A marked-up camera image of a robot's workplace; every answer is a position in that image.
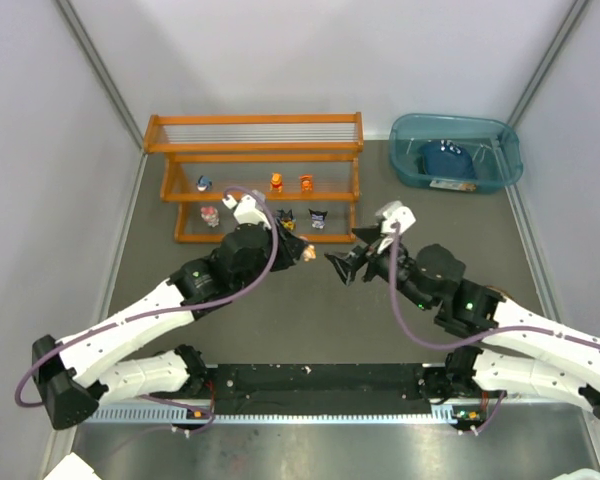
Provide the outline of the tan rabbit toy figure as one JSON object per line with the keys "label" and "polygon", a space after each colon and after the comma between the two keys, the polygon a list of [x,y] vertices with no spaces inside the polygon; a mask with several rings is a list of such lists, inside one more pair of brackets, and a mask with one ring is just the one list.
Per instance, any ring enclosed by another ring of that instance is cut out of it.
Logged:
{"label": "tan rabbit toy figure", "polygon": [[310,243],[307,237],[301,236],[300,239],[304,242],[304,250],[302,253],[302,259],[305,262],[309,262],[316,259],[316,249],[313,244]]}

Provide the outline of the yellow bear toy figure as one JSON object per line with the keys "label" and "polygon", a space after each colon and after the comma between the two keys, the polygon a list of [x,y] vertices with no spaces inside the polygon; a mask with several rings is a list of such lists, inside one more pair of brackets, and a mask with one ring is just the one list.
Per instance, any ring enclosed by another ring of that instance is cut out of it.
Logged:
{"label": "yellow bear toy figure", "polygon": [[283,176],[279,172],[274,172],[270,178],[270,191],[274,193],[282,193],[284,190]]}

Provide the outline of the orange tiger toy figure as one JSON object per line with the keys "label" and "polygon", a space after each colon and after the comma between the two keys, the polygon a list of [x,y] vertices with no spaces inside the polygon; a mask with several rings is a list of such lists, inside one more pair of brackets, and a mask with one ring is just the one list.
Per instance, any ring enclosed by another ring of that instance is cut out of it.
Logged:
{"label": "orange tiger toy figure", "polygon": [[314,183],[312,175],[302,175],[299,177],[300,191],[303,193],[309,193],[314,191]]}

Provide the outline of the blue donkey toy figure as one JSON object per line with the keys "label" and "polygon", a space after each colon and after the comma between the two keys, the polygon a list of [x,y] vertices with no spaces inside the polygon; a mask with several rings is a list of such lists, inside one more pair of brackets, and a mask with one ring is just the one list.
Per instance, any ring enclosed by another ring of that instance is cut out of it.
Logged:
{"label": "blue donkey toy figure", "polygon": [[208,192],[211,191],[213,188],[213,182],[212,180],[205,176],[205,175],[201,175],[197,181],[196,181],[196,189],[198,192]]}

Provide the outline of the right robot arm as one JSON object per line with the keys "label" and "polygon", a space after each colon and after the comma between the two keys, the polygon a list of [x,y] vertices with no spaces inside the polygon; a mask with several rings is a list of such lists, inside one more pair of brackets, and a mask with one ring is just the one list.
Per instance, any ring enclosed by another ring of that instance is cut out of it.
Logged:
{"label": "right robot arm", "polygon": [[398,299],[434,310],[435,323],[456,342],[442,345],[445,373],[456,395],[473,389],[520,393],[569,403],[600,420],[600,337],[528,310],[501,292],[464,277],[466,266],[439,244],[409,255],[399,235],[359,231],[361,244],[327,260],[344,284],[387,282],[391,307],[404,326]]}

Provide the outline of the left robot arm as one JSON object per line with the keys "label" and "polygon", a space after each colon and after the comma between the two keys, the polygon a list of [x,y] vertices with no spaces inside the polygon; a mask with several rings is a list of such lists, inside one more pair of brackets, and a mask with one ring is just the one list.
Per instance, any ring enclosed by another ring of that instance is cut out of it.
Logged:
{"label": "left robot arm", "polygon": [[195,348],[181,345],[141,360],[131,354],[232,303],[264,274],[314,255],[306,239],[282,226],[240,225],[208,255],[186,262],[101,325],[62,339],[37,339],[32,379],[53,429],[74,427],[106,404],[199,390],[207,370]]}

